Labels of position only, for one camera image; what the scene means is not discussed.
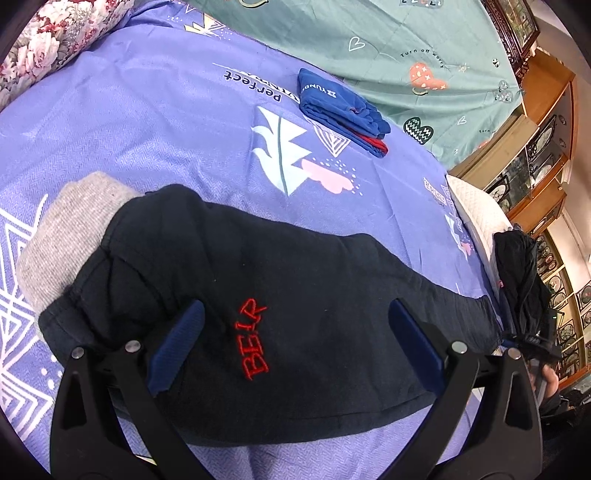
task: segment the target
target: metal bolt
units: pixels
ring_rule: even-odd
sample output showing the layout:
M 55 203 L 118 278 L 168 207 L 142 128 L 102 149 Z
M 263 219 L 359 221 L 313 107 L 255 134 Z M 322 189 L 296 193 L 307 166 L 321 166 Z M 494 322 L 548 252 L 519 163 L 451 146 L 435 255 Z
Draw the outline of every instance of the metal bolt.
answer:
M 84 355 L 84 349 L 81 346 L 77 346 L 76 348 L 74 348 L 72 350 L 72 358 L 75 360 L 82 358 L 83 355 Z
M 509 348 L 507 350 L 507 355 L 509 355 L 513 360 L 519 360 L 521 358 L 521 352 L 517 348 Z
M 125 351 L 128 353 L 135 353 L 140 348 L 142 348 L 142 344 L 139 343 L 137 340 L 130 340 L 125 344 Z
M 452 350 L 460 355 L 463 355 L 468 351 L 468 346 L 464 342 L 453 342 Z

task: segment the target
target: mattress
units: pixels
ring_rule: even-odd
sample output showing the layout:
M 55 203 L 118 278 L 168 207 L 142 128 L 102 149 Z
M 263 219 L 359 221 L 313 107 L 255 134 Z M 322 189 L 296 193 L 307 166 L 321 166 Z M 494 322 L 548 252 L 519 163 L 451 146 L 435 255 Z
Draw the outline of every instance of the mattress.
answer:
M 445 168 L 396 127 L 377 159 L 305 118 L 294 93 L 304 66 L 328 77 L 191 6 L 158 1 L 0 114 L 0 402 L 46 468 L 63 367 L 37 337 L 15 262 L 63 184 L 95 170 L 142 192 L 181 183 L 263 218 L 368 233 L 431 281 L 493 297 Z M 459 452 L 476 406 L 442 459 Z M 427 410 L 349 437 L 191 448 L 220 479 L 376 478 Z M 148 455 L 122 424 L 133 451 Z
M 521 101 L 479 0 L 190 3 L 344 79 L 448 170 L 488 142 Z

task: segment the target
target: red embroidered text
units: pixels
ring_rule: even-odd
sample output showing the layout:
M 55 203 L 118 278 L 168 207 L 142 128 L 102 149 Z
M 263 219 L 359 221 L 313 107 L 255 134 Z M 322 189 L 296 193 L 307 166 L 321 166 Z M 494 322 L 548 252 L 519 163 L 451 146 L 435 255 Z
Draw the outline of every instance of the red embroidered text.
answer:
M 234 328 L 241 333 L 236 336 L 236 343 L 242 355 L 242 369 L 249 380 L 256 374 L 269 371 L 263 358 L 261 340 L 256 333 L 256 326 L 261 321 L 261 312 L 266 309 L 267 307 L 257 307 L 255 299 L 248 299 L 240 308 L 240 314 L 245 318 L 234 324 Z

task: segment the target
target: green bedsheet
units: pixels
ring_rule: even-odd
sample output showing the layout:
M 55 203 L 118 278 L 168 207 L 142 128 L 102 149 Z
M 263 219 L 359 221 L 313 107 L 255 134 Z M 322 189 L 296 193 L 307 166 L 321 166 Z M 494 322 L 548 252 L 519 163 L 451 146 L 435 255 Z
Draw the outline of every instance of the green bedsheet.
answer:
M 190 3 L 344 79 L 448 169 L 487 142 L 521 101 L 479 0 L 268 0 L 256 8 L 242 4 L 258 0 Z

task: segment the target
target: floral pillow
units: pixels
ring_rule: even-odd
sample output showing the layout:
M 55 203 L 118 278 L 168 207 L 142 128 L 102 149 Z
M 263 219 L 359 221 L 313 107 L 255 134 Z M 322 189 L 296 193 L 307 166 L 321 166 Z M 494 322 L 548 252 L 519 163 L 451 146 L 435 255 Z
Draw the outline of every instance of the floral pillow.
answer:
M 0 64 L 0 111 L 111 30 L 134 0 L 48 0 Z

